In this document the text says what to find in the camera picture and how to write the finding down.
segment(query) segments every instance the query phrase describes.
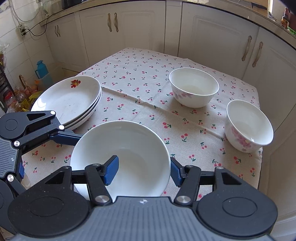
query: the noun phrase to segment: white cabinet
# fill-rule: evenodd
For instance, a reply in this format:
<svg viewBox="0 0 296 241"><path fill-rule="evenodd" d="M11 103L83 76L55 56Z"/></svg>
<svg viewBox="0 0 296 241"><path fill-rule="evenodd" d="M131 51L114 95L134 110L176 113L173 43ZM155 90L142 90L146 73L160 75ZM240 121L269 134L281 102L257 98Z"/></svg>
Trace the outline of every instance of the white cabinet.
<svg viewBox="0 0 296 241"><path fill-rule="evenodd" d="M178 56L241 79L248 65L258 28L232 14L183 3Z"/></svg>
<svg viewBox="0 0 296 241"><path fill-rule="evenodd" d="M109 4L82 10L79 16L90 65L126 47L163 53L165 1Z"/></svg>
<svg viewBox="0 0 296 241"><path fill-rule="evenodd" d="M74 14L49 23L46 36L54 60L60 62L63 68L80 72L87 67L85 66Z"/></svg>
<svg viewBox="0 0 296 241"><path fill-rule="evenodd" d="M110 5L79 11L79 17L89 64L92 66L113 54L108 19L112 31L115 27L111 25Z"/></svg>
<svg viewBox="0 0 296 241"><path fill-rule="evenodd" d="M259 190L278 208L278 219L271 232L275 240L295 240L296 236L295 119L296 106L274 133L272 143L263 147Z"/></svg>
<svg viewBox="0 0 296 241"><path fill-rule="evenodd" d="M242 80L257 88L260 108L270 120L274 131L296 103L295 77L295 49L260 28L250 63Z"/></svg>
<svg viewBox="0 0 296 241"><path fill-rule="evenodd" d="M114 28L113 53L126 47L163 53L165 39L165 1L131 1L111 6Z"/></svg>

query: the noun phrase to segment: table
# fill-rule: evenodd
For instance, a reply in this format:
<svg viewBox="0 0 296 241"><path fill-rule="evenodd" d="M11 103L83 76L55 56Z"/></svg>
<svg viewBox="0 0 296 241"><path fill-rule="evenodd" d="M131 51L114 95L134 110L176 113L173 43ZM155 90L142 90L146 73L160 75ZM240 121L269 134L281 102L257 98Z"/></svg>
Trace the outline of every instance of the table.
<svg viewBox="0 0 296 241"><path fill-rule="evenodd" d="M174 99L168 76L180 67L201 69L218 81L219 92L207 106L192 109ZM75 133L84 134L108 121L135 121L156 132L170 155L183 166L191 164L205 171L223 166L258 187L262 149L240 152L224 134L229 101L241 99L260 107L255 87L189 59L136 48L123 49L78 75L97 78L103 95L94 114ZM32 185L61 166L70 165L73 148L49 141L23 155ZM170 178L163 196L173 199L178 189ZM210 186L202 186L198 199L211 191Z"/></svg>

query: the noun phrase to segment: cabinet handle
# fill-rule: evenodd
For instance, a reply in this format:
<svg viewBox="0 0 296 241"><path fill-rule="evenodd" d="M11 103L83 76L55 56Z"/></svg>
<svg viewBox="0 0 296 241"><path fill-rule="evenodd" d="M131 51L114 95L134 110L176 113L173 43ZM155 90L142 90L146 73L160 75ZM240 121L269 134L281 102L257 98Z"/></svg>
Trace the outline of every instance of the cabinet handle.
<svg viewBox="0 0 296 241"><path fill-rule="evenodd" d="M116 28L116 32L118 32L117 13L114 13L114 26L115 26L115 28Z"/></svg>
<svg viewBox="0 0 296 241"><path fill-rule="evenodd" d="M258 49L258 53L257 53L256 59L255 59L254 63L252 64L253 67L256 66L256 63L257 63L257 61L260 58L262 47L263 47L263 42L260 42L259 43L259 49Z"/></svg>
<svg viewBox="0 0 296 241"><path fill-rule="evenodd" d="M245 61L246 60L246 56L247 56L247 54L249 52L249 49L250 49L251 40L252 40L252 36L250 35L248 37L248 43L247 43L246 49L244 51L244 56L242 57L242 61Z"/></svg>
<svg viewBox="0 0 296 241"><path fill-rule="evenodd" d="M59 37L57 34L57 27L56 26L54 26L54 33L56 34L57 37Z"/></svg>
<svg viewBox="0 0 296 241"><path fill-rule="evenodd" d="M59 34L59 36L61 36L59 33L59 26L58 25L57 25L57 33Z"/></svg>
<svg viewBox="0 0 296 241"><path fill-rule="evenodd" d="M108 25L108 27L109 27L110 32L112 32L110 13L108 13L107 25Z"/></svg>

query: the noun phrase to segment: kitchen counter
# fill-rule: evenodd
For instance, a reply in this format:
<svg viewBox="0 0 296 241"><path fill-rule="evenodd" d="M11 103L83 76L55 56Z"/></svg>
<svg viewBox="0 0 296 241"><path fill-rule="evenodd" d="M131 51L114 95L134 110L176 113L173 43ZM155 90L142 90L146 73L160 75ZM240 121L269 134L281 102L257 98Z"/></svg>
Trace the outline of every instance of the kitchen counter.
<svg viewBox="0 0 296 241"><path fill-rule="evenodd" d="M96 7L100 5L110 4L110 3L117 3L117 2L124 2L126 0L88 0L66 10L60 11L48 19L48 23L52 22L58 18L66 16L68 14L81 11L83 9ZM245 18L267 30L275 34L276 36L280 37L294 49L296 49L296 36L292 35L289 31L272 21L266 16L248 8L237 4L235 2L231 2L229 0L184 0L183 2L191 2L199 5L206 5L209 7L213 7L216 9L220 9L222 11L234 14L236 16ZM43 26L46 24L46 20L43 20L40 25Z"/></svg>

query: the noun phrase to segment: white plate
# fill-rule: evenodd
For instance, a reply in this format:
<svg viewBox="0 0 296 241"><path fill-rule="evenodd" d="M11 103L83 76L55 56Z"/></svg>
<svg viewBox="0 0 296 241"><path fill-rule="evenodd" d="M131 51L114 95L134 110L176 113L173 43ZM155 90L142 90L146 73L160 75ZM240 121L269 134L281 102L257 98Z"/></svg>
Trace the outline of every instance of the white plate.
<svg viewBox="0 0 296 241"><path fill-rule="evenodd" d="M91 107L91 108L90 108L85 114L83 114L80 118L78 118L78 119L75 120L74 122L72 122L72 123L66 125L66 126L65 126L65 129L68 129L69 127L72 127L73 125L76 125L78 122L80 123L80 122L81 122L86 116L89 116L90 113L93 113L94 110L96 109L96 107L98 106L98 104L99 104L99 102L100 102L100 100L101 100L101 97L102 97L102 94L100 94L100 96L99 96L97 102L94 103L94 104L92 105L92 107Z"/></svg>
<svg viewBox="0 0 296 241"><path fill-rule="evenodd" d="M80 115L79 117L77 117L75 120L73 120L71 122L67 122L64 126L71 126L71 125L76 124L77 122L81 121L86 115L88 115L92 111L92 109L100 101L101 97L102 97L102 88L100 89L100 94L99 94L98 98L96 99L96 102L94 102L92 104L92 106L87 111L85 111L82 115Z"/></svg>
<svg viewBox="0 0 296 241"><path fill-rule="evenodd" d="M34 103L31 111L54 110L62 125L85 113L100 94L100 83L90 76L74 76L47 89Z"/></svg>
<svg viewBox="0 0 296 241"><path fill-rule="evenodd" d="M78 119L81 120L85 115L87 115L93 109L93 107L97 104L99 98L101 98L101 95L102 95L102 88L100 88L99 96L95 100L95 102L91 105L91 107L89 109L85 110L85 112L82 113L80 116L78 116L75 120L72 120L72 121L69 121L69 122L65 123L64 126L72 125L74 122L77 122Z"/></svg>
<svg viewBox="0 0 296 241"><path fill-rule="evenodd" d="M98 101L98 103L96 104L96 106L91 110L91 112L86 116L84 117L81 121L79 121L78 123L76 124L73 124L72 126L69 126L69 127L65 127L65 129L69 129L69 130L74 130L76 129L77 127L80 127L84 122L86 122L90 117L91 115L94 113L94 111L96 110L98 104L99 104L100 100Z"/></svg>

